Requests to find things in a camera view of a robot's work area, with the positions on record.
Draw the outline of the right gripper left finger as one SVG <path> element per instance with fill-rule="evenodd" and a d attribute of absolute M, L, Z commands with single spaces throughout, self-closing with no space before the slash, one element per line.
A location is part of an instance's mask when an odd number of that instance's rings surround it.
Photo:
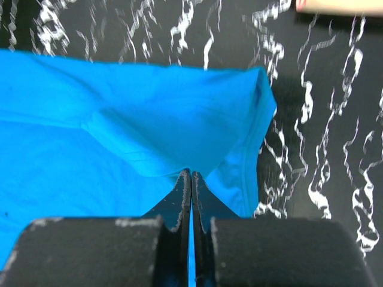
<path fill-rule="evenodd" d="M 141 217 L 39 218 L 19 236 L 2 286 L 187 286 L 191 178 Z"/>

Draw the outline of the blue t shirt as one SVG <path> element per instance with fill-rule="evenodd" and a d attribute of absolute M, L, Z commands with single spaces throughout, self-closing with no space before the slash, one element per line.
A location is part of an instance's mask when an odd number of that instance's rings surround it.
<path fill-rule="evenodd" d="M 256 209 L 276 111 L 263 68 L 90 63 L 1 51 L 1 271 L 39 218 L 141 217 L 183 170 Z"/>

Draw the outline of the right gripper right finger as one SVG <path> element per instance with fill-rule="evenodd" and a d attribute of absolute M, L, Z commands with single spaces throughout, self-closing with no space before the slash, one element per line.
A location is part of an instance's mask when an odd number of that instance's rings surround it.
<path fill-rule="evenodd" d="M 326 219 L 241 218 L 191 176 L 197 286 L 375 286 L 349 232 Z"/>

